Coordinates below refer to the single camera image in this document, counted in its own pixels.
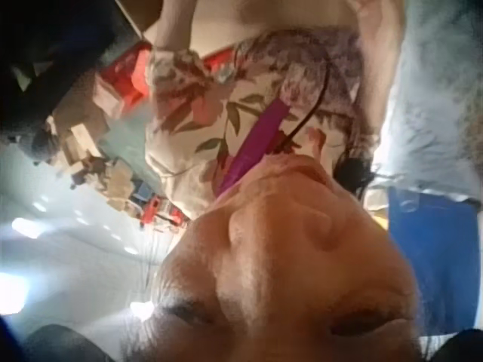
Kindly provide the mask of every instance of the eye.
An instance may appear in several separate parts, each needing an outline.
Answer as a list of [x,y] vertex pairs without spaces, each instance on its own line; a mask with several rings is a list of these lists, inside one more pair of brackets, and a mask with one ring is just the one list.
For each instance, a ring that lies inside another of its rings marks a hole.
[[213,323],[213,318],[198,302],[184,302],[163,309],[166,313],[172,314],[192,326]]
[[395,320],[391,315],[381,311],[364,309],[346,314],[335,320],[331,332],[335,336],[352,337],[374,332],[383,325]]

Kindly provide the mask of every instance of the ceiling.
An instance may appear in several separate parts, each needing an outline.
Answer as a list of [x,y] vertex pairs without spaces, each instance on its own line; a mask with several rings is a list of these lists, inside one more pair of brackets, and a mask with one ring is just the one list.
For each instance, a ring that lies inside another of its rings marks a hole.
[[[136,220],[111,208],[100,193],[89,186],[71,190],[70,177],[56,173],[47,164],[34,166],[14,145],[0,154],[0,192],[35,217],[105,251],[148,262],[164,259],[172,234],[142,232]],[[38,210],[35,203],[46,211]],[[126,247],[139,254],[127,253]]]

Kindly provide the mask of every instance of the ceiling light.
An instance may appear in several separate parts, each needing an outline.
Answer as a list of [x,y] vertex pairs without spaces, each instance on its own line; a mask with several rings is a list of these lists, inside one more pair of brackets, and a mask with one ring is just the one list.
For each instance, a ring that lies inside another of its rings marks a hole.
[[43,212],[43,213],[44,213],[45,211],[47,211],[47,208],[46,208],[44,205],[42,205],[41,203],[39,203],[39,202],[34,202],[32,205],[33,205],[33,207],[34,207],[35,209],[37,209],[38,211],[41,211],[41,212]]
[[47,227],[41,222],[17,217],[12,221],[12,229],[28,238],[36,239],[47,229]]
[[132,302],[129,307],[132,314],[141,319],[142,322],[150,319],[154,312],[154,304],[152,302]]
[[0,273],[0,314],[15,314],[22,310],[29,292],[25,278]]
[[76,220],[79,223],[81,223],[82,225],[89,225],[89,223],[87,221],[85,221],[84,219],[82,219],[81,217],[78,217]]
[[130,254],[133,254],[133,255],[137,255],[137,254],[139,254],[139,253],[137,252],[137,250],[136,250],[136,249],[134,249],[133,247],[125,247],[125,248],[124,248],[124,250],[126,251],[126,253],[130,253]]

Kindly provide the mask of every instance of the pink object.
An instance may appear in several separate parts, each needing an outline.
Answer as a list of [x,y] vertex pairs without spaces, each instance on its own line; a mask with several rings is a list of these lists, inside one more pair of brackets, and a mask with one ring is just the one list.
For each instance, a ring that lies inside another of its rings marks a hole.
[[262,160],[289,110],[290,106],[279,98],[270,103],[243,141],[218,189],[217,196],[235,185],[253,166]]

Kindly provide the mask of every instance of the blue cloth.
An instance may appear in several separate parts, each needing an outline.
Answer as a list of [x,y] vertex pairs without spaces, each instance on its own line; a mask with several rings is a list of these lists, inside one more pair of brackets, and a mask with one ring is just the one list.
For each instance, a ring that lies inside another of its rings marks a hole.
[[416,274],[423,335],[473,328],[481,268],[476,208],[420,194],[419,207],[408,213],[390,189],[389,231]]

